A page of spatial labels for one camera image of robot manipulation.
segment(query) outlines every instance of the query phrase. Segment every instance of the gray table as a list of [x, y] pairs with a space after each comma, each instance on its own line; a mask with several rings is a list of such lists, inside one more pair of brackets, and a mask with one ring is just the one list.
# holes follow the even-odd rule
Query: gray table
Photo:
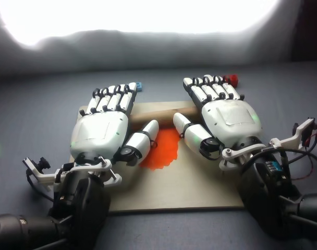
[[[69, 159], [78, 108], [96, 87], [140, 81], [137, 102], [189, 100], [183, 77], [238, 74], [238, 92], [258, 113], [262, 140], [290, 136], [294, 122], [317, 121], [317, 62], [213, 69], [93, 72], [0, 80], [0, 213], [45, 215], [51, 203], [33, 193], [22, 160], [44, 156], [54, 172]], [[291, 166], [293, 177], [309, 171], [308, 159]], [[317, 192], [313, 175], [296, 182]], [[278, 242], [244, 210], [110, 216], [96, 249], [317, 249], [307, 240]]]

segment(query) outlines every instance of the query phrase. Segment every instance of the wooden board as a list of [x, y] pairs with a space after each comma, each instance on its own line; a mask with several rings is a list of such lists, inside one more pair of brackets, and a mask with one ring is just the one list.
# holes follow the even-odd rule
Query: wooden board
[[[135, 103], [132, 114], [193, 105], [193, 102]], [[177, 160], [163, 169], [152, 171], [118, 162], [113, 171], [122, 176], [123, 182], [107, 189], [112, 200], [110, 211], [242, 207], [235, 188], [238, 173], [223, 175], [218, 164], [219, 161], [196, 155], [183, 140], [178, 143]]]

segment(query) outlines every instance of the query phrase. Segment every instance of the orange play dough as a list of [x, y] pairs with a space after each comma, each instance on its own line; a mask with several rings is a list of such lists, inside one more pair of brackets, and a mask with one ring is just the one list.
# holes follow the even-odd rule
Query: orange play dough
[[175, 128], [159, 130], [156, 137], [157, 147], [150, 150], [145, 160], [140, 163], [140, 167], [155, 170], [169, 166], [173, 160], [177, 159], [179, 140], [180, 137]]

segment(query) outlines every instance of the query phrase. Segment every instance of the wooden cylinder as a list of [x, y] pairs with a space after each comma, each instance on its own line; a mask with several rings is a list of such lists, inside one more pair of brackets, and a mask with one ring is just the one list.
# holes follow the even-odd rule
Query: wooden cylinder
[[159, 123], [160, 128], [171, 128], [174, 126], [173, 117], [175, 113], [185, 115], [191, 122], [200, 122], [201, 117], [196, 107], [175, 108], [156, 112], [146, 112], [134, 114], [130, 117], [131, 129], [133, 131], [142, 129], [146, 123], [155, 119]]

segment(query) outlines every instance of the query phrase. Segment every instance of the bright light panel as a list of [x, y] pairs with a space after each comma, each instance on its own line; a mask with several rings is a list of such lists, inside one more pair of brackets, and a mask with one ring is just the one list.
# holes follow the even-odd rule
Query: bright light panel
[[20, 43], [86, 30], [240, 32], [268, 17], [278, 0], [0, 0], [1, 17]]

